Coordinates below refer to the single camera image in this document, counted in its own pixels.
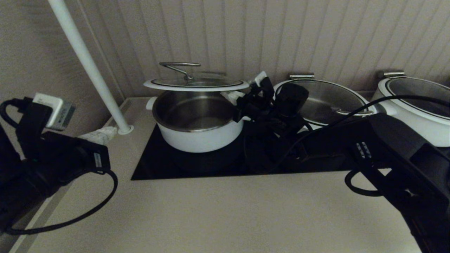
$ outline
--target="wall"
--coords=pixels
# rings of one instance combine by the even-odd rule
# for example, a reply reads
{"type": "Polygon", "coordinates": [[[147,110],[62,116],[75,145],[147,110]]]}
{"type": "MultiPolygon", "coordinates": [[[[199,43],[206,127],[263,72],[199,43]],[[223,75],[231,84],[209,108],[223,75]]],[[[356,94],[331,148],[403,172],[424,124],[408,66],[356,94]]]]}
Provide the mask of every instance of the wall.
{"type": "Polygon", "coordinates": [[[260,70],[273,81],[314,72],[354,90],[374,90],[380,69],[437,82],[450,75],[447,0],[71,1],[125,96],[151,94],[142,83],[171,73],[161,61],[244,79],[260,70]]]}
{"type": "MultiPolygon", "coordinates": [[[[77,109],[63,134],[77,136],[101,127],[109,118],[88,76],[71,49],[47,1],[0,2],[0,101],[33,97],[35,92],[74,102],[77,109]]],[[[119,90],[111,86],[117,102],[119,90]]],[[[9,111],[17,121],[20,117],[9,111]]],[[[18,149],[14,130],[3,120],[18,149]]],[[[0,235],[0,252],[16,237],[0,235]]]]}

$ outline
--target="white pot rim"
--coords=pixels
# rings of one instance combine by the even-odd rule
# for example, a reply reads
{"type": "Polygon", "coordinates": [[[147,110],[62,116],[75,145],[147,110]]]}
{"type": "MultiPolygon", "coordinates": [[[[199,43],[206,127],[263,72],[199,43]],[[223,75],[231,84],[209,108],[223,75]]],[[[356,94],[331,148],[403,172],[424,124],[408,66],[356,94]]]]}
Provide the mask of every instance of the white pot rim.
{"type": "MultiPolygon", "coordinates": [[[[448,87],[443,86],[442,84],[436,83],[436,82],[432,82],[432,81],[428,81],[428,80],[424,80],[424,79],[420,79],[420,78],[413,78],[413,77],[407,77],[409,79],[415,79],[415,80],[420,80],[420,81],[425,81],[425,82],[430,82],[433,84],[436,84],[438,86],[442,86],[446,89],[448,89],[448,87]]],[[[391,78],[385,78],[383,80],[381,80],[378,83],[378,89],[380,90],[381,94],[383,94],[383,96],[387,97],[387,96],[392,96],[392,95],[396,95],[388,86],[387,83],[392,80],[391,78]]],[[[390,100],[390,102],[402,107],[403,109],[410,111],[414,114],[417,114],[423,118],[435,121],[435,122],[439,122],[439,123],[443,123],[446,125],[450,125],[450,117],[445,117],[442,115],[437,115],[431,112],[428,112],[426,110],[420,109],[417,106],[414,106],[406,101],[404,101],[403,99],[392,99],[390,100]]]]}

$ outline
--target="white pole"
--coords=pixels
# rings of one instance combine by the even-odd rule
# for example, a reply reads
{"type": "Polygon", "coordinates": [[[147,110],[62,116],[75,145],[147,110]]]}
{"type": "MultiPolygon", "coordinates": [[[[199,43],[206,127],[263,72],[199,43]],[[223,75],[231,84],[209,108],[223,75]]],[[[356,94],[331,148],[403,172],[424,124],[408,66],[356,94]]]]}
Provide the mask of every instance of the white pole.
{"type": "Polygon", "coordinates": [[[106,86],[105,80],[100,74],[99,69],[94,63],[92,56],[89,53],[89,50],[84,43],[80,32],[78,31],[72,16],[67,9],[66,4],[63,0],[48,0],[50,6],[52,7],[53,12],[55,13],[56,18],[59,21],[59,24],[64,30],[67,38],[69,39],[70,45],[72,45],[73,50],[75,51],[78,59],[86,70],[90,80],[94,84],[97,92],[111,113],[112,117],[116,121],[119,126],[118,133],[121,135],[126,135],[133,131],[133,126],[129,126],[125,118],[122,115],[119,107],[117,106],[116,101],[113,98],[113,95],[106,86]]]}

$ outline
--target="vertical striped wall panel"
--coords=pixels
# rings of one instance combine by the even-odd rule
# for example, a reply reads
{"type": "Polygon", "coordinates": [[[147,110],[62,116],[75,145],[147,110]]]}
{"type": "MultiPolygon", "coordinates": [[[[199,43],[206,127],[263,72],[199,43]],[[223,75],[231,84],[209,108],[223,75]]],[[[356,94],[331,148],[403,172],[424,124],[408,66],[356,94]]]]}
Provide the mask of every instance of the vertical striped wall panel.
{"type": "Polygon", "coordinates": [[[450,77],[448,0],[70,1],[125,96],[149,95],[145,80],[173,73],[161,61],[242,79],[265,70],[274,83],[314,72],[354,90],[375,90],[381,69],[450,77]]]}

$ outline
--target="white countertop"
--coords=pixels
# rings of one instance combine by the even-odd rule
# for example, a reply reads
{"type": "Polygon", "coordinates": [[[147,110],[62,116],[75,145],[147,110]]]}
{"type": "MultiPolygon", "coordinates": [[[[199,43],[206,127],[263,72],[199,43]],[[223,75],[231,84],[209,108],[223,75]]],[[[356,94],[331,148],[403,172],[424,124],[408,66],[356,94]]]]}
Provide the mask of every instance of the white countertop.
{"type": "MultiPolygon", "coordinates": [[[[119,178],[110,202],[71,226],[22,236],[11,252],[420,252],[400,213],[383,197],[350,191],[347,172],[130,181],[155,126],[145,103],[127,99],[135,129],[107,145],[119,178]]],[[[372,189],[359,175],[354,182],[372,189]]],[[[112,186],[108,176],[84,175],[33,224],[79,216],[112,186]]]]}

